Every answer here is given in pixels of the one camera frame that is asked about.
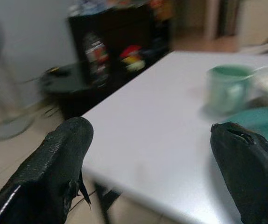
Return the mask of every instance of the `teal plate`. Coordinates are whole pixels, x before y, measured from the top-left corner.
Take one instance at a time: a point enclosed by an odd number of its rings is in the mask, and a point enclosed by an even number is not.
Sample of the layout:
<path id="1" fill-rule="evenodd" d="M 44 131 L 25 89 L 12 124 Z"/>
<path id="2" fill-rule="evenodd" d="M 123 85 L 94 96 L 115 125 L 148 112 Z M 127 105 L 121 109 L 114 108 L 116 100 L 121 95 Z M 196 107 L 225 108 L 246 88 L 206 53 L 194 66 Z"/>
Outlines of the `teal plate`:
<path id="1" fill-rule="evenodd" d="M 261 134 L 268 141 L 268 107 L 237 113 L 225 120 L 237 123 L 253 132 Z"/>

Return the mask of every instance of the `table leg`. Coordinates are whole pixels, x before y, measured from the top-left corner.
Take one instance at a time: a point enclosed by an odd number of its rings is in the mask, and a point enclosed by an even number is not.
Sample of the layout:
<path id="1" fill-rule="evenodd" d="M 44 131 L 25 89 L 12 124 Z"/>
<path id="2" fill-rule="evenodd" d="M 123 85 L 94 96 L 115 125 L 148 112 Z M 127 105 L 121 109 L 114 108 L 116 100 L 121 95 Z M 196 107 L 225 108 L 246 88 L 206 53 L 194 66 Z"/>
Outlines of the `table leg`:
<path id="1" fill-rule="evenodd" d="M 112 222 L 110 221 L 108 209 L 113 204 L 113 202 L 120 196 L 120 194 L 113 190 L 110 190 L 108 193 L 104 194 L 106 192 L 106 188 L 96 182 L 94 182 L 94 187 L 97 193 L 104 222 L 105 224 L 111 224 Z"/>

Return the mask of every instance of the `green mug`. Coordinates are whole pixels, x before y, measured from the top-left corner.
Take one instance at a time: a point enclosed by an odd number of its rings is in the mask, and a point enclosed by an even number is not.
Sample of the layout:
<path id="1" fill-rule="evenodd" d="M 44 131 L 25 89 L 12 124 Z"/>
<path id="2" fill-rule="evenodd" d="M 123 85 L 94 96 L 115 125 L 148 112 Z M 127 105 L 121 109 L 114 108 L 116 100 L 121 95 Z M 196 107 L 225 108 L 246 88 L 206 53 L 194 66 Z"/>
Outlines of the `green mug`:
<path id="1" fill-rule="evenodd" d="M 235 64 L 220 65 L 209 70 L 209 107 L 221 114 L 243 109 L 252 74 L 253 69 Z"/>

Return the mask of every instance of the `white table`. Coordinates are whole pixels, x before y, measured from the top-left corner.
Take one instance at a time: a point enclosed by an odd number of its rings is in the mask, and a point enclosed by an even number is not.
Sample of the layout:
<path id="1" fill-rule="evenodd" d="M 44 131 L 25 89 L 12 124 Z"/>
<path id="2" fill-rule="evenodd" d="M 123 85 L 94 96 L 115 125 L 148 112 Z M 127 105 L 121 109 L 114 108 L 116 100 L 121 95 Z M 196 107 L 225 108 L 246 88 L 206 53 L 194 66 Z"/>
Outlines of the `white table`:
<path id="1" fill-rule="evenodd" d="M 186 223 L 242 223 L 210 147 L 206 72 L 268 56 L 173 52 L 83 115 L 94 128 L 84 171 Z"/>

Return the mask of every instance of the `mug handle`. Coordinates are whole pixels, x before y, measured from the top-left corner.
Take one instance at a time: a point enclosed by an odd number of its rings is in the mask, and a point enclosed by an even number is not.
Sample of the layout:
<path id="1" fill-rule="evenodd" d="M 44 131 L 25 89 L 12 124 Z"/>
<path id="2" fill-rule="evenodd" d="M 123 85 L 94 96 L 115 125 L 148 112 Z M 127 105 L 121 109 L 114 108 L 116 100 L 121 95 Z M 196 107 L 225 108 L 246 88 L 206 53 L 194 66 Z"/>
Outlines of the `mug handle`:
<path id="1" fill-rule="evenodd" d="M 225 112 L 232 112 L 236 106 L 242 102 L 240 100 L 243 98 L 243 86 L 241 84 L 233 85 L 226 89 L 226 97 L 224 102 Z"/>

